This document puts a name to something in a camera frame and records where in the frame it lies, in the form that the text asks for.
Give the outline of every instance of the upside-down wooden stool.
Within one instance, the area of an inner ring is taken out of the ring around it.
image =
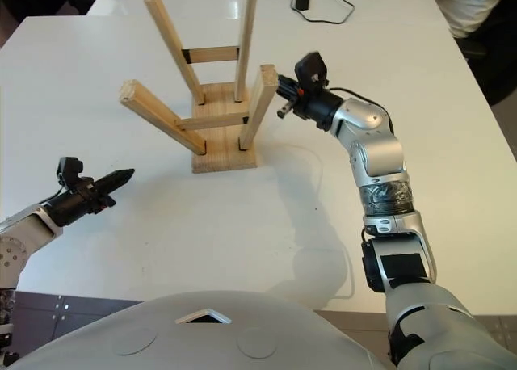
[[[273,65],[261,65],[251,98],[246,70],[257,0],[246,0],[238,46],[184,49],[162,0],[145,0],[192,93],[192,118],[181,119],[137,80],[125,81],[120,102],[192,151],[192,172],[255,168],[253,139],[278,86]],[[237,61],[235,82],[200,85],[191,63]]]

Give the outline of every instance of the white table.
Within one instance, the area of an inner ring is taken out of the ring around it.
[[[175,25],[187,48],[237,42],[235,19],[179,16]],[[191,31],[203,25],[205,33]],[[292,74],[318,49],[333,85],[387,107],[439,284],[474,313],[516,313],[517,166],[448,30],[292,27],[286,37],[280,21],[257,18],[248,83],[259,64]],[[229,81],[234,63],[195,70],[201,82]],[[113,209],[82,218],[31,257],[20,290],[147,300],[241,289],[384,312],[384,297],[365,283],[362,208],[334,138],[295,116],[278,120],[276,98],[257,137],[258,169],[194,175],[187,150],[119,105],[128,78],[188,116],[188,89],[144,13],[27,19],[0,50],[3,216],[56,189],[60,156],[79,157],[96,178],[137,169]]]

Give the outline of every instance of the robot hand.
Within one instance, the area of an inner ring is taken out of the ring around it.
[[[0,364],[15,360],[10,353],[2,360],[1,349],[11,344],[15,289],[31,254],[63,234],[64,226],[115,205],[109,194],[125,185],[134,171],[116,170],[94,181],[78,176],[82,162],[77,158],[61,158],[57,168],[60,191],[0,223]]]
[[[364,207],[363,263],[368,286],[387,292],[401,284],[434,283],[435,261],[420,213],[413,208],[410,178],[402,147],[393,135],[388,112],[378,103],[341,88],[326,89],[326,66],[319,53],[296,64],[298,82],[279,77],[277,93],[288,103],[278,112],[284,118],[293,109],[303,120],[336,137],[350,156],[354,179]],[[341,90],[360,99],[342,99]]]
[[[299,61],[295,73],[298,82],[279,76],[277,93],[288,103],[278,116],[293,110],[303,120],[314,120],[350,155],[365,214],[364,271],[368,286],[386,294],[392,361],[404,369],[517,368],[517,357],[499,346],[449,291],[435,285],[435,261],[413,207],[388,112],[353,91],[326,89],[319,53]],[[333,90],[356,99],[344,100]]]

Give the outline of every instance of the black chair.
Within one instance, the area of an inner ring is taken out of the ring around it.
[[[517,0],[501,0],[475,32],[456,42],[490,106],[517,88]]]

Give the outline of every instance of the black cable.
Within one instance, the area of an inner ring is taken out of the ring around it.
[[[361,230],[361,239],[363,240],[364,243],[366,243],[366,238],[364,237],[365,234],[366,234],[366,227],[363,227],[363,229]]]
[[[348,93],[350,95],[354,95],[356,98],[359,98],[361,100],[363,100],[364,102],[368,102],[368,103],[371,103],[372,105],[375,105],[377,107],[380,107],[382,110],[385,111],[385,113],[388,115],[388,120],[389,120],[389,131],[392,133],[392,134],[395,134],[395,132],[393,131],[393,122],[391,121],[391,116],[389,115],[388,111],[385,109],[384,106],[380,105],[379,103],[375,102],[375,101],[372,101],[371,99],[368,99],[360,94],[357,94],[356,92],[352,91],[352,90],[348,90],[348,89],[344,89],[342,87],[332,87],[329,89],[329,91],[343,91],[345,93]]]
[[[54,195],[49,196],[48,198],[45,198],[45,199],[41,200],[40,202],[38,202],[38,204],[45,203],[46,201],[51,200],[52,198],[55,198],[56,196],[58,196],[59,194],[61,194],[61,191],[63,191],[63,187],[61,187],[61,188],[59,189],[59,191],[58,191],[58,192],[56,192]]]
[[[352,9],[350,12],[348,12],[348,14],[345,16],[345,18],[342,20],[342,21],[330,21],[330,20],[320,20],[320,19],[308,19],[307,17],[305,17],[305,15],[303,13],[301,13],[301,11],[297,10],[295,7],[294,7],[294,0],[291,0],[291,9],[293,11],[295,11],[297,14],[299,14],[305,21],[308,21],[309,23],[325,23],[325,24],[333,24],[333,25],[341,25],[343,23],[345,23],[348,18],[351,16],[352,13],[354,13],[355,11],[355,5],[352,4],[351,2],[347,1],[347,0],[341,0],[343,2],[345,2],[346,4],[348,4]]]

